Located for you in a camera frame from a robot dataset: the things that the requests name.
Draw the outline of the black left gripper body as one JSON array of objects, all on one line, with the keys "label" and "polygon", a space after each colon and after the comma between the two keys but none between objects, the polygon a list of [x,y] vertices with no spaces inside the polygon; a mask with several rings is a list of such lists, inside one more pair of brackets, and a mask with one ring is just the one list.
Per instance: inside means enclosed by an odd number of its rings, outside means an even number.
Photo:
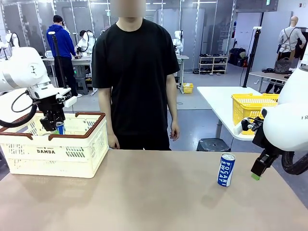
[{"label": "black left gripper body", "polygon": [[59,115],[64,115],[63,107],[64,100],[62,97],[56,95],[49,96],[44,99],[38,100],[38,109],[43,113],[44,117],[47,116],[54,122],[57,122]]}]

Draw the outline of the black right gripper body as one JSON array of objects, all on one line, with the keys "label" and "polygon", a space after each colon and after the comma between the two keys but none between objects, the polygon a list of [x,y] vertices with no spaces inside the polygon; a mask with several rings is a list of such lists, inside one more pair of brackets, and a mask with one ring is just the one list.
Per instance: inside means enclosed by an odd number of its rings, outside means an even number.
[{"label": "black right gripper body", "polygon": [[253,144],[263,149],[259,159],[277,159],[279,156],[278,149],[274,147],[265,137],[262,119],[255,119],[252,131],[255,132]]}]

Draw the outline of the person's right hand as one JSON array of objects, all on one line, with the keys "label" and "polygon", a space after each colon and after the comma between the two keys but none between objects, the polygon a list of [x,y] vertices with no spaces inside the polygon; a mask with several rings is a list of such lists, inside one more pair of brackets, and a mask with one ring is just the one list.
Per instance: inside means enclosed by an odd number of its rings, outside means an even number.
[{"label": "person's right hand", "polygon": [[111,149],[120,149],[118,139],[114,133],[108,133],[107,138],[108,138],[108,145]]}]

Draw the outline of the person's left hand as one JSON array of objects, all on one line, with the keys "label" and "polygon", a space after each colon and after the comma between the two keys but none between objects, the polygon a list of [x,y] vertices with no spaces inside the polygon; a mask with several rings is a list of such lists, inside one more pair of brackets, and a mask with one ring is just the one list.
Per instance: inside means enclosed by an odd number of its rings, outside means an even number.
[{"label": "person's left hand", "polygon": [[178,122],[175,120],[172,121],[170,128],[171,128],[171,132],[170,132],[169,138],[172,139],[173,141],[178,140],[180,137],[180,127],[178,125]]}]

